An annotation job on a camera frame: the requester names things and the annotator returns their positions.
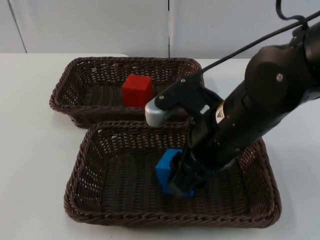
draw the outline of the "robotic arm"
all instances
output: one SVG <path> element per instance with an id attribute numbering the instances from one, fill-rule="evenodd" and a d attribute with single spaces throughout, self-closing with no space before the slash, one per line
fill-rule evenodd
<path id="1" fill-rule="evenodd" d="M 225 100 L 201 86 L 196 73 L 146 105 L 153 127 L 177 107 L 192 116 L 183 151 L 171 161 L 169 187 L 177 197 L 204 187 L 291 111 L 320 97 L 320 22 L 292 35 L 288 44 L 261 48 L 249 61 L 244 81 Z"/>

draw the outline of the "basket bottom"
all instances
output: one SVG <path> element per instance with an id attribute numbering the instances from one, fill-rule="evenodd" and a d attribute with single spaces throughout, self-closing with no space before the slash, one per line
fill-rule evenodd
<path id="1" fill-rule="evenodd" d="M 153 96 L 157 96 L 164 91 L 167 85 L 157 85 L 153 87 Z M 93 85 L 86 88 L 82 105 L 85 106 L 123 106 L 122 89 L 118 85 Z"/>
<path id="2" fill-rule="evenodd" d="M 108 159 L 101 211 L 163 212 L 212 216 L 250 215 L 238 162 L 213 177 L 193 198 L 163 194 L 155 167 L 165 149 L 128 149 Z"/>

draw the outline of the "screw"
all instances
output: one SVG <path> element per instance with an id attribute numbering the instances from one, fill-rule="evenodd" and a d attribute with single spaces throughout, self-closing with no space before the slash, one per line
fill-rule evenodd
<path id="1" fill-rule="evenodd" d="M 282 82 L 283 79 L 284 79 L 284 76 L 283 76 L 281 73 L 279 73 L 279 74 L 276 76 L 276 80 L 277 80 L 278 82 Z"/>

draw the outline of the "woven texture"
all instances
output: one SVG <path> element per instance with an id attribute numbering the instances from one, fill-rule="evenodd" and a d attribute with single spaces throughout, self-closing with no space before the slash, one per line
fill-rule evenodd
<path id="1" fill-rule="evenodd" d="M 187 124 L 150 128 L 139 121 L 101 122 L 80 146 L 64 195 L 75 221 L 122 226 L 265 228 L 281 214 L 277 184 L 259 139 L 193 198 L 161 193 L 155 166 L 182 147 Z"/>
<path id="2" fill-rule="evenodd" d="M 121 86 L 129 74 L 152 77 L 154 96 L 183 76 L 201 69 L 189 58 L 82 57 L 69 63 L 52 92 L 49 105 L 88 128 L 101 121 L 144 121 L 143 107 L 125 107 Z M 188 118 L 180 110 L 171 121 Z"/>

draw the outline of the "white wall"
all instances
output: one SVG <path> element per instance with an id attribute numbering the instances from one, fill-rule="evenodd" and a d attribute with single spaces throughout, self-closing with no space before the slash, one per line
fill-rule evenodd
<path id="1" fill-rule="evenodd" d="M 221 58 L 293 21 L 276 0 L 9 0 L 28 53 L 122 53 Z M 168 20 L 168 1 L 170 21 Z M 320 0 L 283 0 L 285 15 L 310 15 Z M 287 43 L 288 31 L 244 52 Z M 0 0 L 0 52 L 23 52 L 7 0 Z"/>
<path id="2" fill-rule="evenodd" d="M 293 23 L 278 18 L 276 0 L 170 0 L 170 55 L 221 58 Z M 320 0 L 283 0 L 285 16 L 308 16 Z M 292 31 L 271 38 L 238 57 L 251 57 L 261 46 L 288 43 Z"/>
<path id="3" fill-rule="evenodd" d="M 0 53 L 24 53 L 7 0 L 0 0 Z"/>
<path id="4" fill-rule="evenodd" d="M 167 57 L 167 0 L 10 0 L 28 53 Z"/>

